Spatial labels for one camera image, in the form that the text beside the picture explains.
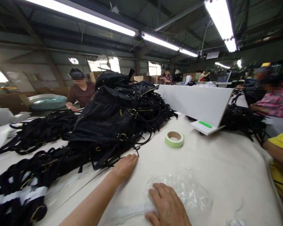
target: computer monitor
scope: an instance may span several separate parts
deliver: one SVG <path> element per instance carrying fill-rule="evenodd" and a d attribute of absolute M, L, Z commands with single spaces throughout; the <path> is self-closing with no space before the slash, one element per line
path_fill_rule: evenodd
<path fill-rule="evenodd" d="M 232 72 L 230 71 L 230 72 L 226 72 L 224 74 L 219 75 L 218 78 L 217 78 L 216 85 L 231 84 L 231 82 L 229 82 L 229 78 L 230 78 L 231 73 Z"/>

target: hat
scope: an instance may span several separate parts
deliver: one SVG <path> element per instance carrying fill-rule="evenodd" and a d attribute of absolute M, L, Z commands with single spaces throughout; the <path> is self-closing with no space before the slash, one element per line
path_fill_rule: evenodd
<path fill-rule="evenodd" d="M 85 78 L 84 73 L 77 68 L 72 68 L 68 75 L 74 80 L 82 80 Z"/>

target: bag pile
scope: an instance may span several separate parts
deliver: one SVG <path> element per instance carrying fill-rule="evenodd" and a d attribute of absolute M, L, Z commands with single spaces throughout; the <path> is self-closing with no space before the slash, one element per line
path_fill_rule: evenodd
<path fill-rule="evenodd" d="M 172 115 L 176 116 L 154 92 L 159 86 L 148 81 L 129 84 L 133 73 L 133 70 L 129 76 L 103 73 L 98 78 L 97 91 L 75 123 L 68 146 L 39 151 L 33 158 L 11 165 L 0 175 L 0 226 L 32 226 L 44 218 L 46 191 L 58 177 L 78 167 L 82 172 L 83 165 L 90 161 L 95 170 L 112 166 L 117 161 L 114 157 L 131 147 L 138 150 L 135 145 L 148 142 L 152 132 L 159 130 Z M 64 114 L 65 117 L 55 112 L 43 118 L 47 130 L 41 123 L 35 124 L 39 126 L 34 129 L 33 124 L 23 123 L 22 132 L 1 151 L 15 150 L 23 154 L 32 152 L 28 147 L 36 147 L 39 142 L 59 139 L 61 134 L 72 130 L 77 117 L 70 111 Z M 150 132 L 150 137 L 139 143 L 145 132 Z"/>
<path fill-rule="evenodd" d="M 54 142 L 72 131 L 78 115 L 71 110 L 57 110 L 44 118 L 36 118 L 29 122 L 15 122 L 10 127 L 17 135 L 0 148 L 0 154 L 15 151 L 19 155 L 29 154 L 43 144 Z"/>

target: brown shirt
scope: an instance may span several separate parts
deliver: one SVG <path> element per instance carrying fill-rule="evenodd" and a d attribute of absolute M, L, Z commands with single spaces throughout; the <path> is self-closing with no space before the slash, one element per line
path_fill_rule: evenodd
<path fill-rule="evenodd" d="M 74 104 L 77 100 L 81 107 L 84 108 L 94 95 L 94 92 L 95 84 L 92 82 L 87 82 L 87 89 L 85 91 L 83 91 L 78 85 L 74 85 L 69 89 L 66 103 L 71 102 Z"/>
<path fill-rule="evenodd" d="M 169 83 L 166 82 L 166 83 L 165 83 L 166 85 L 170 85 L 170 84 L 172 83 L 172 76 L 171 76 L 170 74 L 169 74 L 168 76 L 166 76 L 165 74 L 162 74 L 162 75 L 159 77 L 159 80 L 162 81 L 162 84 L 164 84 L 164 81 L 165 81 L 165 80 L 162 80 L 162 79 L 160 79 L 160 78 L 163 78 L 163 77 L 165 77 L 166 80 L 170 81 Z"/>

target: pink plaid shirt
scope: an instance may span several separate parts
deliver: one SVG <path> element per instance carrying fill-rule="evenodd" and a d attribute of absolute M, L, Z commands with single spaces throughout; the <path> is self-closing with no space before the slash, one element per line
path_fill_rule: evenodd
<path fill-rule="evenodd" d="M 265 94 L 257 103 L 257 106 L 269 109 L 268 115 L 283 118 L 283 88 L 279 94 Z"/>

